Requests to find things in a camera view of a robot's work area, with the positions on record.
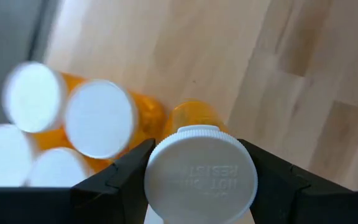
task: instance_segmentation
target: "light wood surface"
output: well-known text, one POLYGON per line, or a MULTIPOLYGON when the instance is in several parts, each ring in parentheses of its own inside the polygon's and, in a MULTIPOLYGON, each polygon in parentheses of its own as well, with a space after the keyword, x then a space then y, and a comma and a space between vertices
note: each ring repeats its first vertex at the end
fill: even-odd
POLYGON ((358 1, 65 0, 46 63, 167 110, 207 101, 236 137, 358 190, 358 1))

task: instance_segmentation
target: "wooden floor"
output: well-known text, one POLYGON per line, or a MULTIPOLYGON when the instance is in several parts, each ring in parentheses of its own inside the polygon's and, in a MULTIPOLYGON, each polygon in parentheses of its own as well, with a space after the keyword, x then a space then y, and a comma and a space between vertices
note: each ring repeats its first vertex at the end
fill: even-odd
POLYGON ((358 190, 358 1, 65 0, 46 63, 168 110, 205 100, 236 137, 358 190))

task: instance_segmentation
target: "child-resistant cap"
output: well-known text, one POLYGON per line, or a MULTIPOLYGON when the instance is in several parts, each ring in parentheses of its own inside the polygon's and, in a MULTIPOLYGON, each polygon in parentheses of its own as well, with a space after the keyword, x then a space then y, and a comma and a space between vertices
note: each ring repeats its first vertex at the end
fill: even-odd
POLYGON ((63 77, 38 62, 18 65, 8 75, 2 105, 21 130, 38 133, 59 128, 67 98, 63 77))
POLYGON ((31 187, 72 187, 92 174, 82 155, 73 149, 57 147, 41 154, 31 170, 31 187))
POLYGON ((150 206, 169 223, 232 223, 253 202, 257 173, 237 139, 194 125, 154 149, 144 185, 150 206))
POLYGON ((33 139, 12 124, 0 124, 0 187, 19 187, 38 154, 33 139))
POLYGON ((68 100, 65 130, 82 154, 110 159, 127 147, 137 117, 127 91, 106 80, 92 80, 80 85, 68 100))

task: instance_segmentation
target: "hardwood floor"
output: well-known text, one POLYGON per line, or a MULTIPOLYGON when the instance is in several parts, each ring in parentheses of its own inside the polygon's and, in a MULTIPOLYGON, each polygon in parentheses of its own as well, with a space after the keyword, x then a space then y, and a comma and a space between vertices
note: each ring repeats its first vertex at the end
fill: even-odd
POLYGON ((211 103, 233 135, 358 190, 358 1, 65 0, 46 63, 211 103))

